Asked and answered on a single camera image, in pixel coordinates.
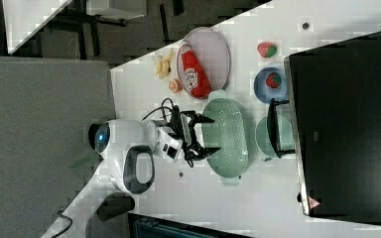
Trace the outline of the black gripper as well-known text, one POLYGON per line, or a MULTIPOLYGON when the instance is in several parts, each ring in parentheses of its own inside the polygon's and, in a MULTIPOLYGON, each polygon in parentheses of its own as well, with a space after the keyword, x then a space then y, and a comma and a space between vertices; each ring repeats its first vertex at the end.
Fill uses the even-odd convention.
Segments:
POLYGON ((196 139, 194 126, 197 123, 213 123, 214 120, 195 111, 180 111, 178 105, 172 109, 170 127, 183 141, 182 150, 186 161, 199 161, 217 151, 219 148, 203 148, 196 139))

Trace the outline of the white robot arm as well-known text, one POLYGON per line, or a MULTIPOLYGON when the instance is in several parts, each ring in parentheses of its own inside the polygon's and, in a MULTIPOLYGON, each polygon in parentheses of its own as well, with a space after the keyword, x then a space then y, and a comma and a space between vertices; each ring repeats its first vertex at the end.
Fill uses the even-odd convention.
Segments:
POLYGON ((109 196, 142 194, 152 186, 156 157, 174 162, 184 156, 192 166, 219 150, 203 147, 195 134, 194 126, 212 123, 211 118, 177 105, 159 110, 160 120, 114 119, 89 129, 90 145, 102 161, 41 238, 85 238, 89 220, 109 196))

